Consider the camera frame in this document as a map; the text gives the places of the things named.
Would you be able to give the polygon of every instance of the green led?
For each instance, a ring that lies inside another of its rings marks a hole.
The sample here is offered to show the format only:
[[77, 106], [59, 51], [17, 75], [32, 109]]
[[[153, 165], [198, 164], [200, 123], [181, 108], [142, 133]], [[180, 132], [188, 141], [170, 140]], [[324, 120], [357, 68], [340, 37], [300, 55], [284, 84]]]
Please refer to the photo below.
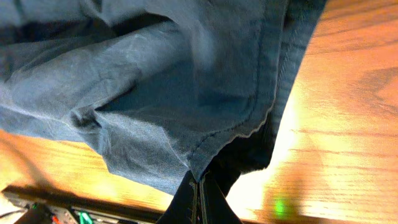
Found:
[[278, 200], [276, 200], [275, 202], [275, 214], [279, 217], [279, 218], [284, 218], [286, 216], [286, 207], [285, 207], [285, 203], [284, 201], [279, 198]]
[[94, 224], [93, 220], [85, 212], [79, 213], [80, 224]]

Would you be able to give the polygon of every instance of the fabric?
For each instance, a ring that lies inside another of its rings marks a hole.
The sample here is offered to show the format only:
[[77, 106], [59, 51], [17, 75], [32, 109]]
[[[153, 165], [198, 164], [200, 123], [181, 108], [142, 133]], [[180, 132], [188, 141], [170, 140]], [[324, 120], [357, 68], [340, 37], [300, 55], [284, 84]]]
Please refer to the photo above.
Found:
[[324, 5], [4, 0], [0, 128], [83, 141], [110, 172], [169, 194], [252, 133], [268, 148], [250, 161], [266, 164]]

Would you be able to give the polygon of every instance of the wood grain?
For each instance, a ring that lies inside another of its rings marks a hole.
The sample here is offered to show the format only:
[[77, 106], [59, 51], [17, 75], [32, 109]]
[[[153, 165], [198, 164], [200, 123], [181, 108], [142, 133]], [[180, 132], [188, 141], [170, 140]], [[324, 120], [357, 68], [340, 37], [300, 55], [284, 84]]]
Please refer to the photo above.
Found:
[[[82, 143], [0, 131], [0, 149], [2, 183], [160, 211], [172, 199], [109, 174]], [[242, 219], [265, 223], [276, 197], [309, 217], [398, 223], [398, 1], [328, 2], [272, 164], [242, 176], [228, 202]]]

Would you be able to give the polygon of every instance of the black cord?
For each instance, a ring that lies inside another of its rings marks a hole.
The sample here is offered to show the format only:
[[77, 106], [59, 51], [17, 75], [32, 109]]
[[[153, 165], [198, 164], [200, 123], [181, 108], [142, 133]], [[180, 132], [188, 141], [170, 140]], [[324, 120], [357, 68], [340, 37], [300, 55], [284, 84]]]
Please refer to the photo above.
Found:
[[7, 212], [5, 214], [0, 215], [0, 219], [7, 217], [9, 215], [15, 214], [15, 213], [20, 213], [20, 212], [26, 212], [25, 210], [16, 210], [16, 211], [12, 211], [12, 212]]

